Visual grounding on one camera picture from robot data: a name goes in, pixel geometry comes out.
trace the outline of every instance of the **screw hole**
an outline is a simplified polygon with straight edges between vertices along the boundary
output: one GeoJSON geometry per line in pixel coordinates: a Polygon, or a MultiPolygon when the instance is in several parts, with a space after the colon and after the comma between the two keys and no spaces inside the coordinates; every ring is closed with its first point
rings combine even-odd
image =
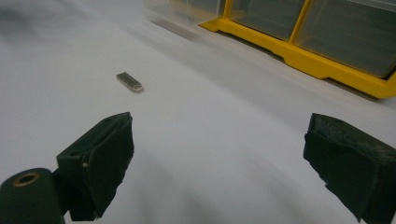
{"type": "Polygon", "coordinates": [[[23,187],[26,185],[30,185],[33,182],[37,181],[37,179],[39,177],[40,177],[40,174],[36,173],[36,172],[21,175],[20,177],[18,177],[14,180],[14,186],[15,187],[23,187]]]}
{"type": "Polygon", "coordinates": [[[79,155],[81,155],[81,152],[79,152],[79,151],[72,151],[70,153],[70,156],[72,156],[72,157],[76,157],[76,156],[79,156],[79,155]]]}

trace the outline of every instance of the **storage bin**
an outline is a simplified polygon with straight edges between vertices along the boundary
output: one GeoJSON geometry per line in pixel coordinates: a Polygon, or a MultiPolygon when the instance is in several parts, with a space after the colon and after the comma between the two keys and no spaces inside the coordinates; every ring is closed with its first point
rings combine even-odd
{"type": "Polygon", "coordinates": [[[198,24],[217,18],[225,0],[144,0],[145,7],[163,19],[179,19],[198,24]]]}
{"type": "Polygon", "coordinates": [[[233,1],[231,19],[279,39],[288,40],[304,0],[233,1]]]}
{"type": "Polygon", "coordinates": [[[396,67],[396,12],[358,0],[313,0],[294,44],[387,78],[396,67]]]}

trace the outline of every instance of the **cylindrical hole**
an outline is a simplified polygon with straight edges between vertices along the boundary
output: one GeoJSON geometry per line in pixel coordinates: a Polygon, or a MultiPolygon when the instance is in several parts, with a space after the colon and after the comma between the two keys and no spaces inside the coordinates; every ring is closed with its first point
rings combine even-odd
{"type": "Polygon", "coordinates": [[[135,85],[134,86],[134,90],[136,90],[136,91],[140,91],[140,90],[142,90],[143,89],[143,86],[142,85],[135,85]]]}
{"type": "Polygon", "coordinates": [[[81,155],[81,152],[79,152],[79,151],[70,152],[70,156],[72,156],[72,157],[79,156],[79,155],[81,155]]]}
{"type": "Polygon", "coordinates": [[[38,178],[40,178],[40,174],[37,172],[27,173],[16,178],[14,180],[14,186],[23,187],[26,185],[30,185],[33,182],[37,181],[38,178]]]}

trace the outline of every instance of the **white table surface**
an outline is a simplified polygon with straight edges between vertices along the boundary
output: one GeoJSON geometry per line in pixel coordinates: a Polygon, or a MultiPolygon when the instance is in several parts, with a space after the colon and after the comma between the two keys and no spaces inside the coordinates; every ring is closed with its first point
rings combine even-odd
{"type": "Polygon", "coordinates": [[[135,155],[96,223],[357,223],[303,159],[304,134],[315,112],[396,147],[396,98],[200,27],[176,35],[143,11],[138,0],[0,2],[1,182],[55,170],[94,124],[130,111],[135,155]],[[145,90],[126,89],[122,72],[145,90]]]}

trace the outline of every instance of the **gray object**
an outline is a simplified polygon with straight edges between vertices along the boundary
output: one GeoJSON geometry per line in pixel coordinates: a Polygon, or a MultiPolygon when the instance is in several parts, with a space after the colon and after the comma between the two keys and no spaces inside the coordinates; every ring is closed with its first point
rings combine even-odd
{"type": "Polygon", "coordinates": [[[143,90],[142,84],[131,77],[128,73],[118,74],[117,79],[132,92],[140,92],[143,90]]]}

